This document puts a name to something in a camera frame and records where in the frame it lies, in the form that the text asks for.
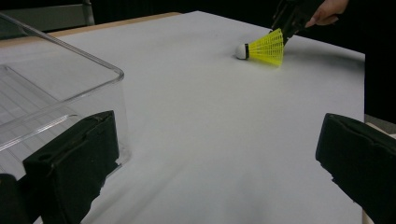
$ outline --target white table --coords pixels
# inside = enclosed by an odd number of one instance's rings
[[[233,56],[268,31],[196,11],[60,37],[125,72],[133,157],[83,223],[361,223],[315,151],[326,113],[363,120],[364,55],[295,36],[280,68]]]

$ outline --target table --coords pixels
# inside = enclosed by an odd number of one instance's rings
[[[361,223],[315,151],[326,113],[363,120],[364,56],[299,36],[280,68],[233,56],[268,31],[195,11],[58,35],[125,72],[133,157],[83,223]]]

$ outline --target human hand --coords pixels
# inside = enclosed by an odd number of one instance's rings
[[[338,21],[338,14],[344,13],[349,0],[325,0],[317,9],[305,27],[329,25]]]

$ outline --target clear plastic container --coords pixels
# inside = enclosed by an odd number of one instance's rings
[[[80,119],[113,110],[127,162],[123,72],[87,52],[0,13],[0,173],[24,175],[21,162]]]

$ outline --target yellow shuttlecock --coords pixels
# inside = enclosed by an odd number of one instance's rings
[[[238,46],[238,59],[257,59],[265,63],[280,66],[283,61],[283,36],[280,29],[249,44]]]

